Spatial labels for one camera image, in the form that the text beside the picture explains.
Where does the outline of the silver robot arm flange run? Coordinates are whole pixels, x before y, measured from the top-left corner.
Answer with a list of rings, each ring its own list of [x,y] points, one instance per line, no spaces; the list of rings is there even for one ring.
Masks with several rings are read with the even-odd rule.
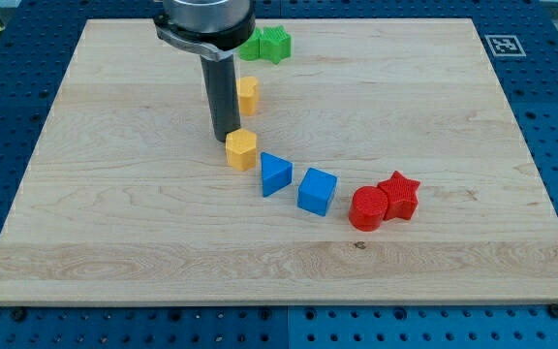
[[[255,6],[252,0],[165,0],[153,21],[170,46],[219,62],[253,34]]]

